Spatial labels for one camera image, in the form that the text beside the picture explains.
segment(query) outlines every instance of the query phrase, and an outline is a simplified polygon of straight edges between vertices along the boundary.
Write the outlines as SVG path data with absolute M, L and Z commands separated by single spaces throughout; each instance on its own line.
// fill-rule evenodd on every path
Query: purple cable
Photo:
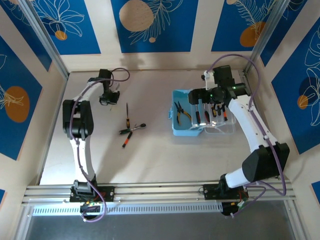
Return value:
M 247 56 L 245 56 L 245 55 L 241 55 L 241 54 L 237 54 L 237 53 L 230 53 L 230 54 L 223 55 L 223 56 L 219 57 L 217 60 L 215 60 L 215 61 L 213 62 L 213 64 L 208 68 L 208 70 L 207 70 L 206 72 L 208 73 L 211 69 L 213 69 L 214 65 L 216 65 L 218 61 L 220 61 L 220 60 L 223 59 L 223 58 L 229 57 L 229 56 L 237 56 L 237 57 L 241 57 L 241 58 L 246 59 L 247 61 L 249 61 L 249 62 L 253 65 L 253 67 L 254 67 L 255 70 L 256 70 L 256 73 L 257 73 L 257 76 L 258 76 L 258 83 L 257 83 L 256 89 L 254 90 L 254 92 L 252 93 L 252 95 L 251 95 L 251 97 L 250 97 L 248 107 L 249 107 L 249 111 L 250 111 L 250 113 L 251 113 L 254 121 L 255 121 L 256 124 L 258 125 L 261 133 L 263 134 L 263 136 L 267 136 L 267 133 L 266 133 L 266 131 L 264 130 L 264 128 L 262 127 L 262 125 L 261 125 L 260 121 L 258 120 L 256 114 L 254 113 L 253 110 L 251 110 L 252 102 L 253 102 L 254 97 L 255 97 L 255 95 L 257 94 L 258 89 L 259 89 L 260 84 L 261 84 L 261 74 L 260 74 L 260 71 L 259 71 L 257 65 L 255 64 L 255 62 L 252 61 L 249 57 L 247 57 Z M 271 186 L 270 184 L 268 184 L 268 183 L 266 183 L 266 182 L 264 182 L 264 181 L 258 181 L 258 182 L 267 185 L 269 188 L 275 190 L 275 191 L 276 191 L 278 194 L 280 194 L 281 196 L 285 196 L 285 195 L 287 194 L 287 186 L 286 186 L 286 181 L 285 181 L 284 172 L 282 171 L 281 164 L 280 164 L 278 155 L 277 155 L 277 153 L 276 153 L 276 150 L 275 150 L 274 146 L 272 145 L 271 141 L 269 140 L 269 138 L 266 139 L 266 142 L 268 143 L 268 145 L 269 145 L 269 147 L 270 147 L 270 149 L 271 149 L 271 151 L 272 151 L 273 157 L 274 157 L 274 159 L 275 159 L 275 163 L 276 163 L 276 166 L 277 166 L 277 168 L 278 168 L 278 171 L 279 171 L 279 174 L 280 174 L 280 178 L 281 178 L 281 183 L 282 183 L 283 192 L 280 192 L 278 189 L 276 189 L 275 187 Z M 253 200 L 251 201 L 251 203 L 249 203 L 249 204 L 247 205 L 247 206 L 250 206 L 252 203 L 254 203 L 255 201 L 257 201 L 257 200 L 266 192 L 266 188 L 265 188 L 264 186 L 248 186 L 248 187 L 250 187 L 250 188 L 253 188 L 253 187 L 260 187 L 260 188 L 261 188 L 261 187 L 263 187 L 263 188 L 264 188 L 264 191 L 263 191 L 261 194 L 259 194 L 259 196 L 257 196 L 255 199 L 253 199 Z
M 81 100 L 81 98 L 84 96 L 84 94 L 94 85 L 98 84 L 98 83 L 101 83 L 103 81 L 114 81 L 114 82 L 125 82 L 127 81 L 129 78 L 130 78 L 130 72 L 123 68 L 123 67 L 117 67 L 115 69 L 113 69 L 111 72 L 114 72 L 116 70 L 125 70 L 127 73 L 128 73 L 128 77 L 126 79 L 123 79 L 123 80 L 118 80 L 118 79 L 111 79 L 111 78 L 102 78 L 102 79 L 99 79 L 98 81 L 95 81 L 94 83 L 92 83 L 91 85 L 89 85 L 87 88 L 85 88 L 83 90 L 83 92 L 80 94 L 80 96 L 75 100 L 74 104 L 73 104 L 73 107 L 72 107 L 72 111 L 71 111 L 71 118 L 70 118 L 70 125 L 69 125 L 69 133 L 70 133 L 70 136 L 72 137 L 73 140 L 75 140 L 75 143 L 77 145 L 76 147 L 76 154 L 77 154 L 77 160 L 78 160 L 78 164 L 79 164 L 79 168 L 81 170 L 81 173 L 83 174 L 83 176 L 85 177 L 85 179 L 87 180 L 87 182 L 89 183 L 89 185 L 92 187 L 92 189 L 98 194 L 98 196 L 101 198 L 102 202 L 103 202 L 103 214 L 100 214 L 99 217 L 95 217 L 94 219 L 92 220 L 88 220 L 88 219 L 85 219 L 85 212 L 82 213 L 81 217 L 83 218 L 83 220 L 87 223 L 95 223 L 95 222 L 98 222 L 99 220 L 101 220 L 104 215 L 106 214 L 107 212 L 107 204 L 106 204 L 106 201 L 105 201 L 105 198 L 101 195 L 101 193 L 99 192 L 99 190 L 93 185 L 93 183 L 90 181 L 90 179 L 88 178 L 88 175 L 87 173 L 84 171 L 83 169 L 83 166 L 81 165 L 80 163 L 80 150 L 79 150 L 79 140 L 75 138 L 75 136 L 73 135 L 72 133 L 72 125 L 73 125 L 73 122 L 74 122 L 74 114 L 75 114 L 75 111 L 76 111 L 76 107 L 77 107 L 77 104 L 79 103 L 79 101 Z

